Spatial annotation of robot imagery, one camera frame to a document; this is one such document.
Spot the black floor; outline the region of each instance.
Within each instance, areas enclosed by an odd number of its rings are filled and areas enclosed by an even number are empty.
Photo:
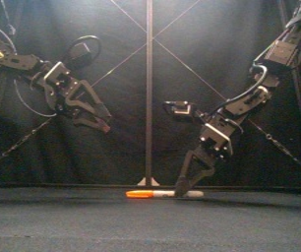
[[[0,252],[301,251],[301,194],[140,200],[125,191],[0,189]]]

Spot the diagonal wire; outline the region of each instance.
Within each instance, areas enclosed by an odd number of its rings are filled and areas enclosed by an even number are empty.
[[[176,58],[176,60],[183,64],[183,66],[195,74],[195,76],[200,79],[201,82],[207,84],[207,86],[215,91],[215,93],[225,99],[221,93],[204,81],[204,79],[197,75],[197,73],[192,70],[192,68],[187,65],[187,63],[176,56],[176,54],[155,39],[155,41],[160,44],[160,46],[168,51],[168,53]]]
[[[141,25],[134,21],[134,19],[132,18],[132,16],[122,10],[122,8],[114,3],[113,0],[110,0],[112,3],[116,5],[116,7],[120,9],[120,11],[122,12],[122,14],[128,17],[128,19],[143,29],[143,31],[147,33],[147,30],[141,27]]]
[[[188,12],[188,10],[197,4],[200,0],[196,0],[189,7],[177,15],[177,17],[165,25],[165,27],[156,33],[153,38],[180,19],[180,17]]]

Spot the black curtain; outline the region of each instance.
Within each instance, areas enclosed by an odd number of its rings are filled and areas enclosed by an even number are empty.
[[[147,1],[5,1],[17,26],[18,52],[53,63],[72,41],[96,35],[102,53],[82,70],[112,113],[104,134],[57,116],[0,162],[0,181],[136,184],[145,174]],[[153,0],[152,176],[172,185],[199,125],[177,123],[164,100],[189,100],[209,111],[247,87],[254,58],[282,32],[275,0]],[[6,28],[0,5],[0,27]],[[50,113],[42,93],[19,83],[27,104]],[[25,109],[13,78],[0,76],[0,155],[45,118]],[[251,118],[301,159],[301,115],[291,78]],[[301,185],[301,168],[252,122],[232,159],[204,185]]]

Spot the black cable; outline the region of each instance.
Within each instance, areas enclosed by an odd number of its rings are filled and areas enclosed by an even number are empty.
[[[11,39],[9,38],[9,36],[5,34],[5,32],[0,29],[0,34],[3,36],[5,40],[7,41],[14,53],[17,54],[17,48],[15,48],[15,45],[11,41]]]
[[[260,79],[256,81],[256,83],[255,83],[243,93],[240,93],[236,97],[228,99],[228,100],[224,101],[221,104],[219,104],[219,105],[215,107],[215,109],[208,113],[208,116],[212,116],[213,113],[215,113],[221,107],[224,107],[225,105],[231,104],[232,102],[235,102],[236,100],[239,100],[240,98],[243,98],[246,95],[248,95],[250,92],[252,92],[252,91],[259,87],[259,85],[263,83],[264,78],[266,78],[266,75],[267,75],[267,68],[266,68],[266,66],[258,65],[258,64],[254,62],[252,68],[260,68],[260,69],[263,70],[263,74],[262,74]]]
[[[70,44],[70,46],[68,47],[66,51],[65,51],[65,54],[61,58],[61,61],[65,61],[68,56],[69,56],[69,52],[72,50],[72,48],[82,41],[88,41],[88,40],[93,40],[96,43],[97,43],[97,46],[98,46],[98,50],[97,50],[97,53],[94,54],[94,56],[92,57],[92,61],[94,61],[97,59],[97,57],[100,56],[101,54],[101,50],[102,50],[102,45],[101,45],[101,40],[93,36],[93,35],[85,35],[85,36],[81,36],[78,37]]]

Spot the orange marker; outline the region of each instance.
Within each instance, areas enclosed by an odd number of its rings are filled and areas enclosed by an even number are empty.
[[[125,192],[126,198],[130,199],[148,199],[148,198],[168,198],[175,197],[175,191],[164,190],[134,190]],[[184,197],[196,198],[201,197],[203,192],[200,191],[187,191]]]

